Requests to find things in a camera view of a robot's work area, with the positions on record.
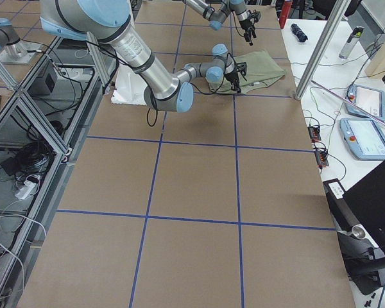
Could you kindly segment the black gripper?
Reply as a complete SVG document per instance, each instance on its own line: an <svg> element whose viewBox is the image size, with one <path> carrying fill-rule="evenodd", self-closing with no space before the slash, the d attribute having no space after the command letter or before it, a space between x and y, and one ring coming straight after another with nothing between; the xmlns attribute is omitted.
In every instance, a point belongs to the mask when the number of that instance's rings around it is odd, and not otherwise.
<svg viewBox="0 0 385 308"><path fill-rule="evenodd" d="M253 45L253 39L256 37L253 18L254 15L252 12L239 14L239 23L244 30L244 39L250 46Z"/></svg>
<svg viewBox="0 0 385 308"><path fill-rule="evenodd" d="M226 74L227 81L230 82L230 86L232 87L232 90L236 93L241 93L241 87L239 82L239 75L237 72L231 72Z"/></svg>

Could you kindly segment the third robot base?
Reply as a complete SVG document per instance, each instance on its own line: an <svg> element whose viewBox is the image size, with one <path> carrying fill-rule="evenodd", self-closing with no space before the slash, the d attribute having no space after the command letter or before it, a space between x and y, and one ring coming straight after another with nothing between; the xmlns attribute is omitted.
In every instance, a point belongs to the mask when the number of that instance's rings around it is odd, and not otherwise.
<svg viewBox="0 0 385 308"><path fill-rule="evenodd" d="M4 64L26 65L33 58L7 18L0 17L0 61Z"/></svg>

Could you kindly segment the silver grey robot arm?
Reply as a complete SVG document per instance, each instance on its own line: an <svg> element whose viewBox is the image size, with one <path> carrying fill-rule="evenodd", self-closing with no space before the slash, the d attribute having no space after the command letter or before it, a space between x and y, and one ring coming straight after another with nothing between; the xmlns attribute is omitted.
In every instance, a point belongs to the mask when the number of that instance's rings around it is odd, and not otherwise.
<svg viewBox="0 0 385 308"><path fill-rule="evenodd" d="M248 10L245 1L221 1L221 6L217 10L204 1L186 0L183 3L208 20L209 26L216 31L222 27L229 15L234 13L244 30L242 37L249 45L253 45L252 38L257 37L255 23L261 19L261 13L257 10Z"/></svg>
<svg viewBox="0 0 385 308"><path fill-rule="evenodd" d="M115 49L135 74L147 84L144 100L152 109L188 111L194 99L191 80L204 77L210 83L227 80L239 92L237 66L224 44L212 48L211 62L191 63L169 73L131 24L127 1L41 1L40 21L46 32L71 40L98 42Z"/></svg>

